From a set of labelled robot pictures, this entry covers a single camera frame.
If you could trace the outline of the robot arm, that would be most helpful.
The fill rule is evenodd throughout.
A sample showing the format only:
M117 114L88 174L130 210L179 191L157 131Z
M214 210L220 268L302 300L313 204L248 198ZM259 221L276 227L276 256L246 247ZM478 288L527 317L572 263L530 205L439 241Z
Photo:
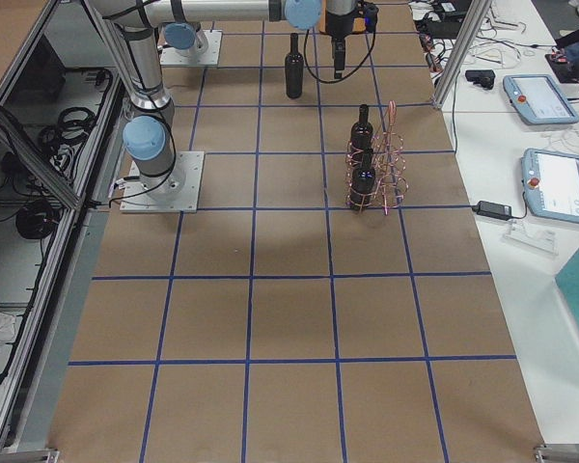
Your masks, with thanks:
M166 202L184 184L172 134L175 107L166 90L158 52L158 29L183 19L178 1L89 1L96 25L127 89L131 119L122 138L138 169L140 191L126 196Z
M151 1L144 5L143 23L197 21L285 20L297 30L309 31L324 22L324 34L333 47L333 82L349 77L345 72L345 39L361 18L365 30L374 35L378 7L368 1Z

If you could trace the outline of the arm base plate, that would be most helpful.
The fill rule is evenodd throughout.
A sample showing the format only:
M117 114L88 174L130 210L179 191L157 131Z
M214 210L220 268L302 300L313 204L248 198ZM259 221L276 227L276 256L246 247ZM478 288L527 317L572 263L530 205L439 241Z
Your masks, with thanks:
M124 187L120 211L124 213L195 213L198 209L205 153L179 151L169 178L141 177L134 161L128 175L137 177Z
M166 43L160 54L165 68L217 67L220 57L220 30L192 30L188 24L171 24L164 29Z

